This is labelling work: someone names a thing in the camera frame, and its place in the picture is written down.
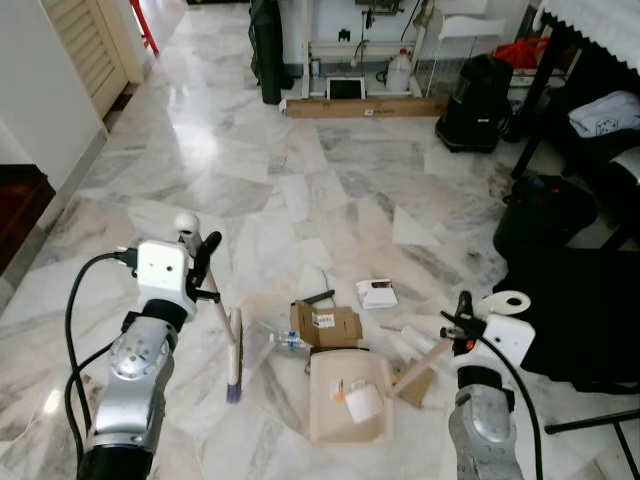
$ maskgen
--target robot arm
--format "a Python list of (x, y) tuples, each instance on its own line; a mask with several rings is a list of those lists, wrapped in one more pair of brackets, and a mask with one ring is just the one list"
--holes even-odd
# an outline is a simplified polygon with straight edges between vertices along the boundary
[(138, 248), (142, 311), (130, 313), (133, 321), (109, 350), (109, 380), (87, 434), (80, 480), (147, 478), (160, 437), (164, 389), (173, 373), (178, 334), (195, 317), (199, 297), (219, 302), (217, 292), (198, 287), (220, 240), (215, 232), (198, 245), (193, 269), (181, 244), (148, 241)]
[(501, 315), (489, 314), (486, 322), (475, 318), (468, 292), (460, 295), (455, 315), (447, 318), (457, 325), (443, 329), (441, 336), (454, 341), (452, 366), (458, 373), (456, 407), (449, 417), (458, 479), (522, 480), (515, 455), (516, 426), (511, 417), (514, 394), (502, 386), (508, 370), (484, 344), (476, 342), (476, 337), (479, 334), (499, 344), (506, 358), (519, 365), (535, 331), (528, 323)]

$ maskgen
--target broom handle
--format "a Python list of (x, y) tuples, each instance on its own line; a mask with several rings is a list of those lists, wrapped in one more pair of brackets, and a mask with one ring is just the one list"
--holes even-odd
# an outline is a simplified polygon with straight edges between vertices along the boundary
[(429, 351), (429, 353), (422, 357), (419, 362), (413, 365), (413, 367), (407, 370), (407, 373), (405, 373), (398, 383), (395, 384), (388, 396), (395, 397), (402, 390), (411, 385), (425, 372), (427, 368), (429, 368), (429, 365), (431, 365), (440, 355), (449, 350), (452, 344), (453, 342), (448, 338), (440, 340), (436, 346)]
[[(184, 245), (187, 248), (189, 255), (191, 255), (192, 258), (196, 258), (198, 249), (202, 245), (202, 236), (200, 235), (200, 220), (195, 214), (191, 212), (184, 212), (176, 217), (174, 224), (176, 230), (184, 241)], [(209, 271), (207, 272), (207, 276), (204, 279), (203, 286), (205, 290), (208, 290), (212, 293), (220, 293), (218, 291), (216, 281), (213, 278), (211, 267), (209, 267)], [(230, 347), (233, 347), (236, 344), (236, 339), (233, 335), (233, 331), (231, 330), (231, 321), (229, 320), (229, 317), (227, 317), (227, 312), (224, 309), (222, 299), (220, 299), (218, 303), (213, 302), (213, 304), (215, 309), (215, 316), (218, 318), (218, 321), (220, 322), (220, 325), (222, 326), (222, 329), (227, 336), (227, 342), (229, 343)]]
[[(213, 279), (213, 273), (211, 273), (211, 269), (209, 269), (209, 271), (207, 272), (207, 276), (204, 279), (203, 286), (205, 290), (209, 290), (213, 293), (219, 293), (216, 281)], [(231, 331), (231, 322), (229, 321), (227, 312), (224, 309), (224, 305), (222, 304), (222, 298), (218, 300), (218, 303), (213, 302), (213, 306), (216, 311), (215, 315), (216, 317), (218, 317), (218, 321), (220, 322), (220, 325), (222, 325), (224, 333), (227, 336), (227, 342), (229, 343), (229, 346), (235, 346), (236, 339), (233, 336), (233, 332)]]

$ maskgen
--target red chair leg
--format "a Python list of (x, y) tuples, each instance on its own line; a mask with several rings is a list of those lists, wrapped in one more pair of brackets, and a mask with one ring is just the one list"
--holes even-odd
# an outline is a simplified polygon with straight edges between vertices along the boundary
[(144, 46), (151, 46), (151, 50), (155, 55), (158, 55), (158, 46), (156, 45), (155, 40), (153, 39), (153, 35), (151, 35), (151, 30), (149, 30), (149, 25), (147, 25), (147, 21), (144, 18), (144, 14), (142, 13), (142, 8), (140, 8), (140, 0), (130, 0), (131, 6), (133, 7), (134, 12), (136, 12), (136, 16), (138, 17), (138, 22), (140, 22), (140, 26), (142, 27), (142, 38), (144, 39)]

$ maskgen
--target blue bristles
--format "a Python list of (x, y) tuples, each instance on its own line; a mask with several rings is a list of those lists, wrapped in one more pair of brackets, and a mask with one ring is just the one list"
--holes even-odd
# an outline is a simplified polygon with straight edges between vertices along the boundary
[(238, 403), (242, 398), (242, 383), (238, 380), (235, 385), (227, 385), (227, 403)]
[(242, 343), (242, 333), (243, 333), (242, 325), (240, 325), (240, 365), (238, 365), (238, 382), (234, 385), (227, 384), (227, 403), (239, 403), (242, 399), (242, 354), (243, 354), (243, 343)]

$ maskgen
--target wooden door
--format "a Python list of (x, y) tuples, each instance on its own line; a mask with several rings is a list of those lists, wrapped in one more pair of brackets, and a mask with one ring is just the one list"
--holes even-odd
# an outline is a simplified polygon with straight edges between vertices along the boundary
[(127, 85), (97, 0), (43, 0), (51, 23), (101, 117)]

